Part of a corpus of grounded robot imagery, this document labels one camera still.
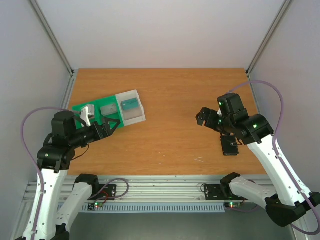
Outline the black card holder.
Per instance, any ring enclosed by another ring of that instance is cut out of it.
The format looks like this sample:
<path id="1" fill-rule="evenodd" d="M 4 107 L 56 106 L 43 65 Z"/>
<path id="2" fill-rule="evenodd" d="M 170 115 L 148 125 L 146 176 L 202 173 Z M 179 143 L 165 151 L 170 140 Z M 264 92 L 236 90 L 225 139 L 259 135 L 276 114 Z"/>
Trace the black card holder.
<path id="1" fill-rule="evenodd" d="M 220 142 L 224 156 L 237 156 L 239 154 L 238 144 L 233 135 L 221 135 Z"/>

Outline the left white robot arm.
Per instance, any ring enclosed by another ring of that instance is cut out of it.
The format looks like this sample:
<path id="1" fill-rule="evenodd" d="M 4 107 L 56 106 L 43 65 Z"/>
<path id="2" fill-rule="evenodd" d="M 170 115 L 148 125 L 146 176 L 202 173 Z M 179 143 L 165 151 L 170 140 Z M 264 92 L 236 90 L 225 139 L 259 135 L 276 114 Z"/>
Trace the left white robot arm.
<path id="1" fill-rule="evenodd" d="M 120 124 L 119 119 L 109 117 L 104 117 L 101 124 L 86 121 L 80 114 L 64 109 L 54 115 L 51 133 L 33 160 L 37 187 L 21 240 L 68 240 L 73 222 L 85 202 L 94 200 L 98 207 L 98 201 L 116 198 L 116 195 L 107 193 L 100 196 L 111 182 L 101 185 L 98 176 L 82 173 L 75 179 L 65 203 L 58 207 L 71 162 L 77 159 L 76 149 L 110 137 Z"/>

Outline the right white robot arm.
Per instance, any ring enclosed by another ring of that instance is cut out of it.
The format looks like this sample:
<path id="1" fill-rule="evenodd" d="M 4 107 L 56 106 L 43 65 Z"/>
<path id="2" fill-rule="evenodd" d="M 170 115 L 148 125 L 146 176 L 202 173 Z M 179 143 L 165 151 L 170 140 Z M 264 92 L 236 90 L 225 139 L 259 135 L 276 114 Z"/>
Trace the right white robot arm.
<path id="1" fill-rule="evenodd" d="M 317 207 L 320 194 L 310 191 L 299 179 L 274 140 L 267 119 L 261 114 L 250 116 L 236 93 L 220 96 L 217 102 L 218 111 L 207 107 L 200 110 L 195 117 L 197 124 L 220 133 L 224 151 L 236 149 L 240 140 L 257 157 L 274 186 L 269 190 L 233 172 L 221 179 L 221 194 L 229 200 L 240 197 L 253 202 L 280 227 L 293 224 Z"/>

